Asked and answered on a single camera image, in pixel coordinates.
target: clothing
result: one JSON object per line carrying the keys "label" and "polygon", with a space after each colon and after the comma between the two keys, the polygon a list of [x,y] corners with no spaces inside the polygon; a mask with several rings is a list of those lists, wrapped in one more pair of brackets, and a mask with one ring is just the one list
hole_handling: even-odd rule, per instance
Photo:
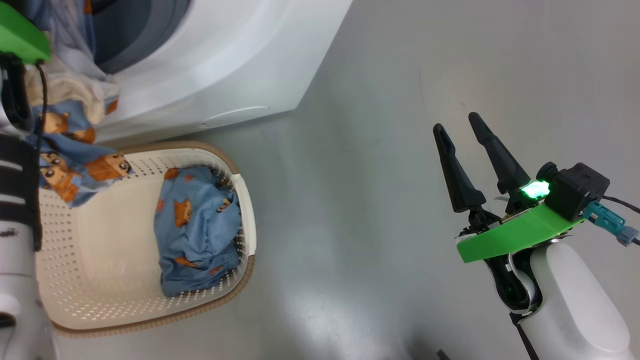
{"label": "clothing", "polygon": [[[29,0],[27,15],[49,35],[51,60],[42,68],[47,77],[49,104],[79,101],[84,117],[100,123],[117,108],[120,87],[93,61],[95,35],[90,0]],[[36,69],[25,74],[27,97],[32,106],[42,105],[42,84]]]}
{"label": "clothing", "polygon": [[[34,116],[42,107],[33,106]],[[54,190],[70,207],[133,173],[129,162],[113,149],[93,145],[95,130],[84,118],[83,105],[66,100],[49,105],[40,148],[40,187]],[[25,141],[36,147],[37,136]]]}
{"label": "clothing", "polygon": [[238,266],[237,195],[209,167],[167,170],[154,219],[167,297],[216,286]]}
{"label": "clothing", "polygon": [[[91,0],[28,0],[26,9],[30,20],[48,32],[52,49],[51,60],[42,65],[46,114],[40,73],[32,67],[24,76],[34,122],[44,121],[40,186],[69,206],[80,206],[132,173],[121,154],[93,144],[93,125],[116,109],[120,87],[93,63]],[[35,135],[25,141],[38,147]]]}

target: green plastic part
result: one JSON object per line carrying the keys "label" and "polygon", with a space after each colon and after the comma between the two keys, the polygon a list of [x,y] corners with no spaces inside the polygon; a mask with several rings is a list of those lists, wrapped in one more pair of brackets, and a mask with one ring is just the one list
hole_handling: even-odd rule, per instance
{"label": "green plastic part", "polygon": [[49,60],[49,40],[9,4],[0,2],[0,51],[13,53],[24,64]]}
{"label": "green plastic part", "polygon": [[543,203],[494,229],[459,242],[458,252],[465,263],[505,255],[554,238],[583,221],[569,222]]}

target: laundry basket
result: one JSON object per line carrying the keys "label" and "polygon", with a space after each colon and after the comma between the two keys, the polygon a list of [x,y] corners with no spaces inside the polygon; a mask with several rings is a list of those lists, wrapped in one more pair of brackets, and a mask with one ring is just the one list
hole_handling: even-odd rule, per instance
{"label": "laundry basket", "polygon": [[[69,208],[40,190],[43,244],[36,255],[42,302],[62,335],[87,338],[156,327],[194,316],[233,299],[255,260],[251,199],[236,166],[210,145],[168,142],[123,149],[134,175]],[[234,240],[240,265],[211,289],[167,298],[160,289],[154,213],[164,173],[208,165],[230,180],[242,213]]]}

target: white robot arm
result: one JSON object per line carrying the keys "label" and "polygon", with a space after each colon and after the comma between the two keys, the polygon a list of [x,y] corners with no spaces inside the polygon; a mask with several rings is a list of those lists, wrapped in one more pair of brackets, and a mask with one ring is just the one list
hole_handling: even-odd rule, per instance
{"label": "white robot arm", "polygon": [[539,359],[635,360],[625,321],[569,245],[538,247],[531,270],[542,301],[519,325]]}
{"label": "white robot arm", "polygon": [[60,355],[35,272],[42,241],[38,153],[20,139],[33,131],[24,67],[0,53],[0,70],[0,359],[55,360]]}
{"label": "white robot arm", "polygon": [[559,241],[587,220],[624,246],[640,245],[638,231],[599,200],[640,209],[605,196],[610,181],[582,163],[560,171],[553,163],[545,164],[532,189],[531,178],[480,116],[471,113],[469,121],[487,150],[500,193],[509,193],[509,199],[504,217],[484,210],[486,199],[462,169],[449,135],[442,125],[434,126],[453,210],[469,211],[470,226],[458,236],[458,252],[466,263],[487,264],[529,357],[635,359],[618,310],[580,256]]}

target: cartoon bear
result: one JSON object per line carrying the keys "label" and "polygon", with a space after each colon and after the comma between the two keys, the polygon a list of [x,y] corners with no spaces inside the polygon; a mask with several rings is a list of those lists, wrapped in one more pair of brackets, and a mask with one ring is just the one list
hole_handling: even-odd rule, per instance
{"label": "cartoon bear", "polygon": [[58,166],[40,167],[40,173],[62,200],[70,202],[76,197],[78,187],[71,183],[72,174]]}
{"label": "cartoon bear", "polygon": [[69,170],[67,161],[64,160],[62,156],[60,156],[60,154],[55,151],[41,152],[40,156],[50,165],[60,167],[65,172]]}
{"label": "cartoon bear", "polygon": [[224,209],[228,208],[231,205],[231,202],[228,199],[222,199],[222,206],[220,206],[217,210],[218,213],[221,213]]}
{"label": "cartoon bear", "polygon": [[69,135],[69,137],[79,142],[93,144],[95,141],[95,130],[90,127],[86,130],[74,131]]}
{"label": "cartoon bear", "polygon": [[62,115],[47,111],[47,116],[44,118],[44,132],[53,133],[66,133],[69,129],[67,119],[71,116],[70,113],[64,112]]}
{"label": "cartoon bear", "polygon": [[93,14],[93,6],[92,6],[92,2],[91,0],[84,0],[84,6],[82,9],[82,13],[87,14],[87,15],[91,15]]}
{"label": "cartoon bear", "polygon": [[180,264],[180,265],[188,266],[188,267],[190,267],[190,268],[196,268],[196,267],[198,267],[198,266],[196,265],[196,263],[194,263],[194,262],[192,262],[192,261],[187,260],[187,258],[185,258],[184,256],[181,256],[181,257],[179,257],[179,258],[175,258],[175,259],[173,259],[173,260],[175,261],[175,263],[176,263],[176,264]]}
{"label": "cartoon bear", "polygon": [[182,227],[189,223],[191,220],[191,201],[188,198],[183,202],[173,201],[173,217],[176,227]]}
{"label": "cartoon bear", "polygon": [[214,275],[216,275],[217,273],[219,273],[219,272],[220,272],[220,270],[222,270],[222,266],[214,267],[213,269],[211,269],[211,270],[209,271],[209,275],[214,276]]}
{"label": "cartoon bear", "polygon": [[131,165],[124,158],[123,154],[110,154],[97,158],[96,160],[84,164],[87,174],[96,181],[118,179],[129,175]]}
{"label": "cartoon bear", "polygon": [[180,171],[178,170],[177,167],[170,168],[169,170],[167,170],[164,173],[164,179],[165,180],[174,179],[174,178],[178,177],[179,173],[180,173]]}
{"label": "cartoon bear", "polygon": [[164,200],[158,199],[158,203],[156,205],[156,211],[162,211],[164,209]]}

